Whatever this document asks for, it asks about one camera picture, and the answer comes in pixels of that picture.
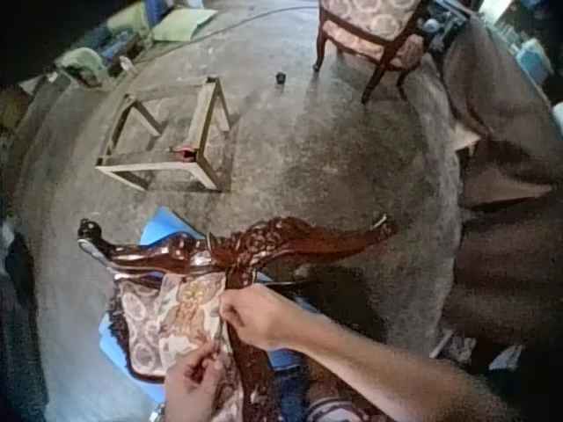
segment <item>blue cloth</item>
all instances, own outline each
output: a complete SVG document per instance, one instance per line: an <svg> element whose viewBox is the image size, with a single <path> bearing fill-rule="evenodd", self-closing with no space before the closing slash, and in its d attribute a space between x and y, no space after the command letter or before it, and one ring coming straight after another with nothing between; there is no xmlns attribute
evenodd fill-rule
<svg viewBox="0 0 563 422"><path fill-rule="evenodd" d="M163 237L174 233L187 233L194 239L202 239L204 235L184 222L167 207L160 207L145 226L139 244L153 244ZM268 282L265 274L258 275L261 282ZM317 312L309 303L297 297L296 302L303 308ZM109 331L109 317L104 315L99 325L100 341L99 347L106 356L117 366L121 372L127 375L155 402L162 403L165 400L165 389L162 384L142 382L131 376L127 370L125 353L117 344L117 340ZM304 393L307 388L307 377L304 374L303 357L290 350L274 350L268 352L268 358L274 369L275 385L280 398L280 411L285 420L301 421L305 414L303 405Z"/></svg>

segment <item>workshop floor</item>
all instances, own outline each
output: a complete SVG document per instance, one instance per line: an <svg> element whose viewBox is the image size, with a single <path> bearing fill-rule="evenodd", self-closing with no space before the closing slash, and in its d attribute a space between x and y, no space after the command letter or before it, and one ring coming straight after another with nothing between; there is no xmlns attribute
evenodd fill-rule
<svg viewBox="0 0 563 422"><path fill-rule="evenodd" d="M217 3L222 12L201 34L261 11L316 1ZM363 279L369 289L363 297L384 322L387 341L420 352L432 345L457 236L451 206L457 188L444 179L455 168L443 169L450 161L443 163L425 141L416 112L398 96L393 74L362 106L372 67L350 56L337 58L329 42L324 67L313 76L317 24L315 10L286 11L140 67L133 86L221 77L237 119L230 138L212 148L227 188L222 193L198 192L193 184L140 193L94 169L129 79L109 94L68 88L50 106L14 198L14 214L35 257L49 420L136 422L153 406L98 348L111 280L77 247L83 217L123 243L136 242L158 206L217 235L277 215L361 229L388 212L400 232L384 255L366 251L347 260L342 265L355 275L337 281L351 285ZM287 74L283 88L274 86L277 71Z"/></svg>

